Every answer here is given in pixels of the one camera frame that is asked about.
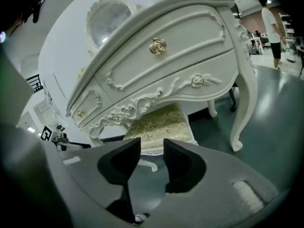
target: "round mirror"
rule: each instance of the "round mirror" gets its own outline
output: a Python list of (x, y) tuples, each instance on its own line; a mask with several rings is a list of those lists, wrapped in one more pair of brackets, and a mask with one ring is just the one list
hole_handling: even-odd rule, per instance
[(93, 56), (114, 30), (135, 11), (135, 7), (128, 6), (121, 0), (100, 0), (93, 3), (87, 14), (85, 28), (90, 55)]
[(91, 20), (92, 40), (95, 45), (99, 48), (130, 16), (130, 9), (121, 3), (105, 4), (97, 10)]

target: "floral fabric cushion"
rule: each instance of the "floral fabric cushion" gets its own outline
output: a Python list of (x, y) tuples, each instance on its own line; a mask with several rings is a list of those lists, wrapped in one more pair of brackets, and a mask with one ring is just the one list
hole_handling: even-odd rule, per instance
[(163, 154), (164, 138), (184, 142), (192, 140), (192, 132), (186, 117), (178, 104), (167, 105), (132, 122), (123, 139), (140, 137), (142, 154)]

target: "white vanity table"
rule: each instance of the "white vanity table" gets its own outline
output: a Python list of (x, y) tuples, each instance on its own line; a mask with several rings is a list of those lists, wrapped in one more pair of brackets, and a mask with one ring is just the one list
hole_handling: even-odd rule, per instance
[(162, 0), (118, 27), (95, 54), (66, 106), (66, 115), (94, 146), (105, 126), (129, 125), (164, 105), (214, 99), (236, 81), (240, 92), (231, 131), (234, 151), (257, 98), (246, 41), (230, 7), (234, 0)]

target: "ceiling light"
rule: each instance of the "ceiling light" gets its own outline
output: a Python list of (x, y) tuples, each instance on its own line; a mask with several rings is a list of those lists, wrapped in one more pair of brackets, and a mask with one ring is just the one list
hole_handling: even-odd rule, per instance
[(32, 133), (34, 133), (36, 131), (35, 129), (32, 129), (31, 127), (28, 127), (28, 130)]

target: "black shorts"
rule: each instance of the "black shorts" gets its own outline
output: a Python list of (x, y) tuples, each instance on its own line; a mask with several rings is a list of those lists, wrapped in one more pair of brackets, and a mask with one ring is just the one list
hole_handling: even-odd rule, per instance
[(281, 59), (281, 42), (278, 43), (270, 43), (272, 54), (274, 58)]

